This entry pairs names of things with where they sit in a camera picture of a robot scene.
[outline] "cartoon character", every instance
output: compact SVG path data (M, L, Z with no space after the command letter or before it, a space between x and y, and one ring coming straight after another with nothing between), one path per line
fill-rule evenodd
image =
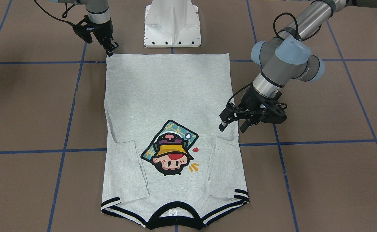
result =
M164 176L181 175L183 168L194 159L188 150L197 138L196 133L169 120L151 141L141 158L154 165Z

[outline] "shirt tag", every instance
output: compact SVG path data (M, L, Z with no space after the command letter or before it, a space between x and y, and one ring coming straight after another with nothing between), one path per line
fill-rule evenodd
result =
M172 208L168 210L169 216L176 216L177 215L177 208Z

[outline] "light blue joint cap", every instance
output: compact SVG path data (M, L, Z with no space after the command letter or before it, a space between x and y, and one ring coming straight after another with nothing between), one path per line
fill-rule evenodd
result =
M262 65L260 63L260 50L262 50L264 43L265 41L258 41L252 49L252 60L260 66Z
M319 59L319 70L318 70L318 73L315 75L315 77L313 79L311 79L310 81L317 81L318 79L320 79L323 74L324 74L324 70L325 70L325 67L324 67L324 62L322 59L320 59L319 57L317 57Z
M300 65L307 62L312 51L302 42L287 38L276 48L275 54L285 63Z

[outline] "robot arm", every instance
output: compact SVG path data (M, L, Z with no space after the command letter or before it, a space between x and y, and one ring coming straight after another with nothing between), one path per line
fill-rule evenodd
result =
M72 3L75 5L85 5L88 15L84 16L72 28L76 35L87 43L92 43L91 32L97 38L98 42L104 47L108 56L119 45L112 38L114 31L108 8L107 0L49 0L56 3Z
M230 100L221 112L221 131L231 122L240 119L245 122L240 127L244 132L251 125L264 123L283 123L287 116L287 105L279 103L281 89L290 79L315 81L324 73L324 63L311 54L311 50L302 43L334 13L347 5L377 8L377 1L371 0L316 0L310 4L293 22L276 32L276 37L269 42L260 41L252 49L252 59L262 66L256 79L246 85L241 103L235 106Z

